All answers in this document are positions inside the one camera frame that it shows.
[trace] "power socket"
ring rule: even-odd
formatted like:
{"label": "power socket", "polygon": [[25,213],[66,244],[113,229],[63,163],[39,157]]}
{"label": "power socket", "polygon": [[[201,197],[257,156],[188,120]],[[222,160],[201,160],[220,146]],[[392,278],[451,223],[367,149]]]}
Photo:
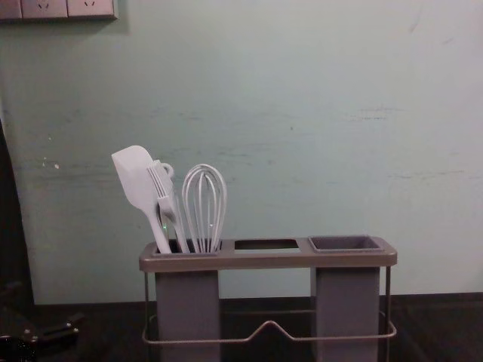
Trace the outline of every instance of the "power socket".
{"label": "power socket", "polygon": [[22,0],[23,19],[67,17],[66,0]]}
{"label": "power socket", "polygon": [[22,18],[20,0],[0,0],[0,20]]}
{"label": "power socket", "polygon": [[69,17],[117,19],[116,0],[67,0]]}

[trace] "gray plastic container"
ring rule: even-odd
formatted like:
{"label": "gray plastic container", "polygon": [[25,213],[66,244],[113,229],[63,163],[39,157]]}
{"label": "gray plastic container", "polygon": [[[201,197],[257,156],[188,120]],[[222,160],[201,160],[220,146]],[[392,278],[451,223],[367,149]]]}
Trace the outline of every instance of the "gray plastic container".
{"label": "gray plastic container", "polygon": [[[271,252],[279,249],[295,252]],[[378,341],[395,335],[389,332],[389,281],[396,263],[394,248],[365,235],[223,240],[212,254],[160,254],[152,243],[140,256],[140,269],[155,273],[160,341],[145,342],[162,347],[162,362],[220,362],[220,343],[250,342],[272,325],[291,341],[312,342],[317,362],[377,362]],[[383,335],[378,330],[381,267],[387,275]],[[267,321],[246,339],[221,339],[218,271],[265,268],[311,268],[312,336],[294,337]]]}

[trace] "whisk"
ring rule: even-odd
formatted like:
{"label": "whisk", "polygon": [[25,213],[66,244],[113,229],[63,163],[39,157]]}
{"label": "whisk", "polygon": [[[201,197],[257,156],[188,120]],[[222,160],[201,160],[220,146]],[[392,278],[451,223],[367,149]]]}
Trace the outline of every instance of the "whisk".
{"label": "whisk", "polygon": [[226,184],[221,173],[209,164],[194,166],[184,179],[182,199],[196,253],[217,251],[226,212]]}

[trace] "painted wall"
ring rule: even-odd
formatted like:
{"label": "painted wall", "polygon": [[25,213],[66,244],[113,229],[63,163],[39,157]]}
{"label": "painted wall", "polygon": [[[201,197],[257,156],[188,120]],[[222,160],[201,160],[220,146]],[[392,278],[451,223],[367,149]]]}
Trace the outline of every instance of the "painted wall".
{"label": "painted wall", "polygon": [[[368,233],[395,293],[483,291],[483,2],[121,0],[113,23],[0,28],[38,303],[142,298],[151,231],[110,155],[218,167],[225,237]],[[309,293],[224,273],[223,297]]]}

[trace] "kitchen utensil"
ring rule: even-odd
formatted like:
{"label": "kitchen utensil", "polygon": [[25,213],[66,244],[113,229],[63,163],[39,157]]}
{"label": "kitchen utensil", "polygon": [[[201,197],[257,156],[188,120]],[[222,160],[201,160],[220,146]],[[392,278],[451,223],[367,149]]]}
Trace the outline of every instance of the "kitchen utensil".
{"label": "kitchen utensil", "polygon": [[171,221],[176,232],[180,250],[183,253],[189,253],[184,234],[183,219],[180,215],[179,202],[173,187],[173,167],[156,160],[148,167],[148,171],[158,192],[159,211],[162,216],[166,216]]}
{"label": "kitchen utensil", "polygon": [[112,154],[112,160],[126,198],[148,218],[159,252],[171,253],[158,215],[158,194],[147,170],[151,156],[143,147],[131,146]]}
{"label": "kitchen utensil", "polygon": [[194,166],[184,179],[182,199],[195,250],[199,253],[217,251],[227,200],[221,173],[209,164]]}

